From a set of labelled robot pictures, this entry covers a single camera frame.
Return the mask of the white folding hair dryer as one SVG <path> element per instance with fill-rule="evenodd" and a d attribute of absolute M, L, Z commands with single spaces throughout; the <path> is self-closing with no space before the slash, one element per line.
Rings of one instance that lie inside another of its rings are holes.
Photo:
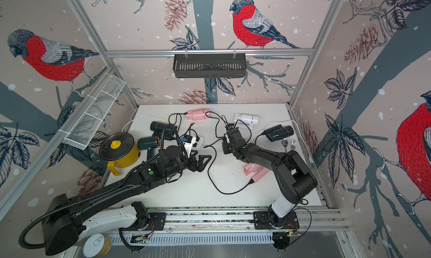
<path fill-rule="evenodd" d="M 253 129 L 258 126 L 259 117 L 253 114 L 236 113 L 234 116 L 234 122 L 240 129 Z"/>

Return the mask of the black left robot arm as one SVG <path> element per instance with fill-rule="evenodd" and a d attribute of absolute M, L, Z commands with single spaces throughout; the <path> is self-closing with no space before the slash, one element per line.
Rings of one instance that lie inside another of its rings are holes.
<path fill-rule="evenodd" d="M 97 233 L 146 228 L 151 221 L 142 202 L 133 202 L 122 210 L 110 207 L 172 182 L 174 176 L 182 175 L 185 170 L 202 172 L 211 159 L 211 155 L 187 155 L 182 147 L 172 145 L 117 182 L 72 198 L 59 195 L 52 200 L 46 214 L 21 232 L 19 246 L 44 249 L 47 256 L 52 256 Z"/>

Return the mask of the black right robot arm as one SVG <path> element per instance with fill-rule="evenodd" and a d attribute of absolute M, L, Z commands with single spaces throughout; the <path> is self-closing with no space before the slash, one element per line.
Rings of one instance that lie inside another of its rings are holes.
<path fill-rule="evenodd" d="M 268 208 L 265 225 L 285 226 L 287 215 L 317 187 L 317 179 L 296 151 L 281 153 L 247 143 L 236 127 L 227 128 L 222 146 L 225 154 L 231 153 L 244 163 L 256 164 L 274 173 L 281 194 Z"/>

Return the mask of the white power strip left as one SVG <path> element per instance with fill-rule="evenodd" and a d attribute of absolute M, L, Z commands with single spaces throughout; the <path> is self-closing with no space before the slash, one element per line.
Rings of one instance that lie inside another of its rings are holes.
<path fill-rule="evenodd" d="M 192 138 L 192 149 L 193 150 L 199 151 L 203 147 L 203 144 L 204 144 L 204 137 L 203 136 L 199 136 L 199 137 L 193 136 L 193 138 Z"/>

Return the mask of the dark green small hair dryer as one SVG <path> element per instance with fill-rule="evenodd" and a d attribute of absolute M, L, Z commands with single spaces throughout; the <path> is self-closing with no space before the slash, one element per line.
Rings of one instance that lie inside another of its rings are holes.
<path fill-rule="evenodd" d="M 153 136 L 155 137 L 172 141 L 175 139 L 175 132 L 177 131 L 177 127 L 169 123 L 153 121 L 150 124 L 150 131 L 153 132 Z"/>

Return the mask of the pink folding hair dryer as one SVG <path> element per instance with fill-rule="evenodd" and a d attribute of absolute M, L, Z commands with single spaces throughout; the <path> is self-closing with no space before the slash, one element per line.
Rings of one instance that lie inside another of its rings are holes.
<path fill-rule="evenodd" d="M 195 109 L 195 110 L 192 110 L 192 111 L 188 111 L 187 114 L 186 114 L 186 118 L 189 121 L 205 120 L 205 119 L 208 118 L 207 115 L 206 115 L 207 112 L 209 112 L 208 109 L 204 109 L 204 108 Z"/>

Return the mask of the green copper long hair dryer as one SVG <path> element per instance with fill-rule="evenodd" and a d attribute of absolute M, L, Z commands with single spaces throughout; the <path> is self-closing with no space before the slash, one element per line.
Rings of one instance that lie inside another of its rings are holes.
<path fill-rule="evenodd" d="M 154 157 L 154 150 L 160 148 L 161 141 L 157 136 L 150 136 L 140 138 L 137 142 L 137 145 L 140 151 L 147 152 L 147 160 L 150 160 Z"/>

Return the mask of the dark green folding hair dryer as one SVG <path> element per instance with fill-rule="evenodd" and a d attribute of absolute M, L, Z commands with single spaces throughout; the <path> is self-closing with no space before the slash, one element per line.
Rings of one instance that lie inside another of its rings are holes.
<path fill-rule="evenodd" d="M 277 125 L 263 132 L 263 135 L 271 142 L 279 141 L 294 135 L 294 129 L 291 126 Z"/>

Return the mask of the yellow pot with glass lid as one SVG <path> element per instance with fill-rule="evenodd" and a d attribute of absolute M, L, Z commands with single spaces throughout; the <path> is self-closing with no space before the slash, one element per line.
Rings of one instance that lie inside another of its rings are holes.
<path fill-rule="evenodd" d="M 114 176 L 119 169 L 132 166 L 140 158 L 140 150 L 132 135 L 119 132 L 110 136 L 99 148 L 102 159 L 108 162 L 107 168 Z"/>

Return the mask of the white lidded tin can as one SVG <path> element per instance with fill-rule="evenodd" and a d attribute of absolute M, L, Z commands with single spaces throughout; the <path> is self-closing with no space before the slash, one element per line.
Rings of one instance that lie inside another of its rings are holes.
<path fill-rule="evenodd" d="M 112 247 L 112 239 L 105 234 L 94 234 L 90 236 L 83 247 L 85 258 L 101 258 Z"/>

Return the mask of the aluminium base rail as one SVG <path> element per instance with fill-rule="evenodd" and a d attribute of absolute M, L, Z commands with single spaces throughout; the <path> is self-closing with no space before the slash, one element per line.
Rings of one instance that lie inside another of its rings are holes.
<path fill-rule="evenodd" d="M 284 226 L 270 224 L 265 207 L 245 208 L 153 208 L 156 229 L 126 231 L 131 246 L 183 246 L 273 243 L 274 239 L 294 239 L 306 232 L 338 232 L 347 229 L 339 210 L 324 206 L 297 206 Z"/>

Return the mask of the black hanging wall basket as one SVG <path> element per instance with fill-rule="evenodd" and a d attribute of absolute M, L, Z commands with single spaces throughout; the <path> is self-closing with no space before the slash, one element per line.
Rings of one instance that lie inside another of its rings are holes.
<path fill-rule="evenodd" d="M 245 54 L 176 55 L 173 71 L 178 79 L 241 78 L 246 75 Z"/>

